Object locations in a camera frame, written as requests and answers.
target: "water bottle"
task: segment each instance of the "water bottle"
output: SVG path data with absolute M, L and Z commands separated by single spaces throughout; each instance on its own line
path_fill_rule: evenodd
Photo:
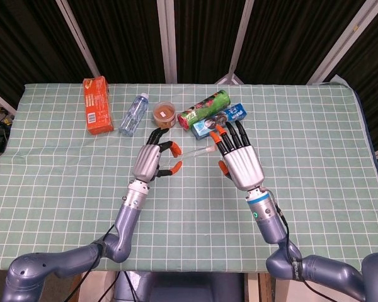
M 136 131 L 137 125 L 140 123 L 144 113 L 149 106 L 149 95 L 142 93 L 136 96 L 129 111 L 123 117 L 123 121 L 119 127 L 119 133 L 123 133 L 128 137 L 132 137 Z

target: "cable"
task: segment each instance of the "cable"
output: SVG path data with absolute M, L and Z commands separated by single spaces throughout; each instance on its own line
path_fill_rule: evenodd
M 108 236 L 108 234 L 112 231 L 112 228 L 114 227 L 115 225 L 112 225 L 108 231 L 106 231 L 105 235 L 103 236 L 103 239 L 102 240 L 105 240 L 106 236 Z M 71 294 L 64 300 L 64 302 L 68 302 L 70 301 L 70 299 L 74 296 L 74 294 L 78 291 L 78 289 L 81 287 L 82 283 L 84 282 L 84 280 L 88 277 L 88 274 L 92 271 L 92 269 L 94 268 L 96 262 L 98 261 L 98 259 L 101 257 L 101 253 L 98 251 L 98 255 L 96 256 L 95 258 L 95 261 L 93 262 L 93 264 L 91 265 L 91 267 L 88 269 L 88 271 L 85 273 L 85 275 L 83 276 L 83 278 L 80 280 L 80 282 L 78 282 L 77 286 L 73 289 L 73 291 L 71 292 Z
M 97 302 L 101 302 L 102 299 L 106 296 L 106 294 L 111 290 L 112 286 L 115 285 L 117 279 L 119 278 L 120 272 L 117 273 L 115 280 L 113 280 L 112 284 L 109 286 L 109 288 L 102 294 L 101 298 Z
M 271 192 L 269 189 L 266 189 L 266 191 L 268 191 L 269 194 L 272 195 L 272 199 L 273 199 L 273 203 L 275 204 L 276 211 L 277 211 L 278 215 L 280 216 L 280 218 L 282 219 L 283 224 L 285 226 L 285 229 L 287 231 L 287 233 L 285 234 L 285 246 L 286 246 L 286 250 L 287 250 L 287 259 L 289 261 L 289 264 L 292 266 L 292 262 L 291 262 L 292 258 L 290 256 L 290 228 L 289 228 L 289 224 L 287 223 L 287 220 L 285 219 L 282 210 L 278 207 L 278 204 L 276 203 L 275 196 L 273 195 L 273 192 Z M 334 300 L 334 299 L 328 297 L 327 295 L 320 293 L 319 291 L 310 287 L 310 285 L 307 283 L 307 281 L 302 280 L 302 282 L 307 286 L 307 288 L 309 288 L 313 293 L 316 293 L 318 296 L 321 296 L 322 298 L 325 298 L 325 299 L 327 299 L 328 301 L 331 301 L 331 302 L 337 302 L 336 300 Z
M 129 284 L 129 287 L 130 287 L 130 291 L 132 292 L 133 301 L 134 301 L 134 302 L 140 301 L 140 299 L 139 299 L 139 297 L 138 297 L 136 291 L 134 290 L 134 287 L 133 287 L 132 281 L 131 281 L 130 278 L 129 278 L 129 275 L 128 275 L 126 272 L 123 272 L 123 273 L 125 274 L 125 277 L 126 277 L 126 279 L 127 279 L 127 282 L 128 282 L 128 284 Z

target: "black curtain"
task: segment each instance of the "black curtain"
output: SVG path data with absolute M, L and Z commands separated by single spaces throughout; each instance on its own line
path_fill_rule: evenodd
M 165 83 L 157 1 L 69 1 L 102 75 L 111 83 Z
M 0 1 L 0 96 L 9 104 L 24 84 L 91 76 L 55 0 Z
M 256 0 L 235 74 L 246 84 L 306 84 L 364 0 Z
M 378 15 L 327 79 L 344 78 L 360 96 L 374 149 L 378 150 Z
M 227 74 L 244 4 L 175 0 L 179 83 L 211 84 Z

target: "clear plastic stick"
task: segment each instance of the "clear plastic stick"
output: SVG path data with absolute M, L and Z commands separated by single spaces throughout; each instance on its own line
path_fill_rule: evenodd
M 216 150 L 217 150 L 217 146 L 211 145 L 211 146 L 199 148 L 199 149 L 196 149 L 196 150 L 193 150 L 193 151 L 189 151 L 187 153 L 179 155 L 178 157 L 168 157 L 166 159 L 161 159 L 159 161 L 159 168 L 162 169 L 162 168 L 173 167 L 180 160 L 184 161 L 185 159 L 198 157 L 198 156 L 203 155 L 203 154 L 215 152 Z

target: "orange fingertip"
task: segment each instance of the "orange fingertip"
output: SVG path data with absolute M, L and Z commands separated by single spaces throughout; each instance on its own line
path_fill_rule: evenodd
M 172 145 L 170 146 L 169 149 L 171 150 L 172 155 L 173 155 L 174 157 L 178 157 L 179 155 L 182 154 L 182 150 L 181 150 L 181 148 L 179 148 L 178 144 L 175 143 L 175 142 L 172 142 Z
M 210 136 L 213 138 L 215 143 L 221 142 L 221 138 L 213 131 L 210 132 Z
M 216 124 L 215 128 L 219 131 L 220 135 L 227 133 L 226 130 L 221 127 L 219 124 Z
M 222 173 L 223 173 L 224 175 L 227 175 L 227 174 L 229 173 L 228 168 L 227 168 L 227 165 L 226 165 L 225 162 L 223 162 L 222 160 L 220 160 L 220 161 L 219 161 L 219 166 L 220 166 L 220 169 L 221 169 L 221 171 L 222 171 Z
M 170 171 L 172 172 L 172 175 L 177 173 L 179 169 L 182 167 L 182 160 L 176 163 L 172 168 L 170 168 Z

